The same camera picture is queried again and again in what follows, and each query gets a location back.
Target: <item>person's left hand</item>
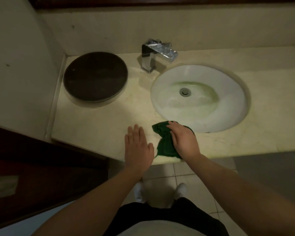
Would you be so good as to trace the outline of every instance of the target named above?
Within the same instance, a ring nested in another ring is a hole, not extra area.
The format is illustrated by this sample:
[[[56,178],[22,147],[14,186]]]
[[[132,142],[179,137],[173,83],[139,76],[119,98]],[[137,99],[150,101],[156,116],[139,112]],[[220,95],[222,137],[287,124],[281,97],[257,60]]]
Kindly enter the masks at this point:
[[[126,168],[142,174],[149,169],[154,159],[154,147],[147,144],[143,128],[135,124],[134,130],[128,127],[125,135],[125,163]]]

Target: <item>dark wooden door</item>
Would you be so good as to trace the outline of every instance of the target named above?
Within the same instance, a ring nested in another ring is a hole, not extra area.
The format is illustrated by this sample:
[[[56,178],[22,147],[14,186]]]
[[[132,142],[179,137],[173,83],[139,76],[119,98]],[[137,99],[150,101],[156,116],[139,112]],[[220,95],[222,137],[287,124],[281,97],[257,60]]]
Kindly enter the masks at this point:
[[[0,228],[81,197],[108,161],[0,128]]]

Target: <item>person's right arm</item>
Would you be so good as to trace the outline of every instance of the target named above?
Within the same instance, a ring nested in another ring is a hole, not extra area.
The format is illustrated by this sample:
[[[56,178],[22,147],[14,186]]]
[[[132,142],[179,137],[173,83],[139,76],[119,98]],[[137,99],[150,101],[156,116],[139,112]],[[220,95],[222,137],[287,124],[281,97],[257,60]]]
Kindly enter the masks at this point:
[[[209,160],[200,153],[190,129],[170,121],[167,127],[179,155],[248,235],[295,235],[295,204]]]

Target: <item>hand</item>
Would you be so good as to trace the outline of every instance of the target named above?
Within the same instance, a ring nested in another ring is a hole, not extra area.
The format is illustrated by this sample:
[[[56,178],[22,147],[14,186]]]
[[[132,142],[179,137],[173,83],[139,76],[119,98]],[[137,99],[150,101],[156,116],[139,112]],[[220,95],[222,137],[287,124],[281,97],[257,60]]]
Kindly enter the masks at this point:
[[[147,144],[142,127],[134,125],[128,127],[128,134],[125,135],[125,163],[126,168],[131,171],[143,173],[149,169],[154,159],[154,147],[152,143]]]
[[[200,156],[199,145],[193,132],[177,122],[168,121],[173,143],[178,154],[188,160]]]

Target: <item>dark brown oval object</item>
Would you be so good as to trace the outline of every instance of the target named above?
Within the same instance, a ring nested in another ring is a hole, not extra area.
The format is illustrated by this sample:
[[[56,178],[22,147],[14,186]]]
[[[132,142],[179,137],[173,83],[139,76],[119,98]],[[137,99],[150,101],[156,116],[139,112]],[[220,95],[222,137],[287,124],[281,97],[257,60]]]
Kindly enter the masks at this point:
[[[92,52],[78,57],[67,67],[63,84],[73,97],[98,102],[117,95],[127,78],[127,66],[117,55]]]

